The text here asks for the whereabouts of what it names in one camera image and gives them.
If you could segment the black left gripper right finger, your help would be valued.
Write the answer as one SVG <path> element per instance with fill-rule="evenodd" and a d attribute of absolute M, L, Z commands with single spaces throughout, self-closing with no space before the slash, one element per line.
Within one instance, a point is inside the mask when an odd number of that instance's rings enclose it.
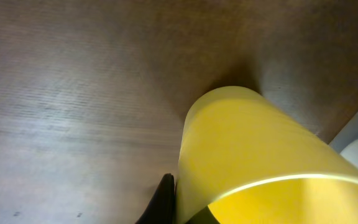
<path fill-rule="evenodd" d="M 220 224 L 208 206 L 200 210 L 186 224 Z"/>

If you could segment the yellow plastic cup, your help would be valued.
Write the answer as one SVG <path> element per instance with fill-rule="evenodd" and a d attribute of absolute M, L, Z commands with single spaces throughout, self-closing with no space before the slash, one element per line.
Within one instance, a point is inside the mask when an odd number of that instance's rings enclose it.
<path fill-rule="evenodd" d="M 358 223 L 358 169 L 263 96 L 210 91 L 190 108 L 177 223 L 208 208 L 219 223 Z"/>

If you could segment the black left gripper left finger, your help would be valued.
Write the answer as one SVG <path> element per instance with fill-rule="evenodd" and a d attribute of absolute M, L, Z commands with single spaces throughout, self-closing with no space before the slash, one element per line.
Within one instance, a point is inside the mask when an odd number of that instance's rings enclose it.
<path fill-rule="evenodd" d="M 172 174 L 165 174 L 147 208 L 136 224 L 172 224 L 175 213 L 175 181 Z"/>

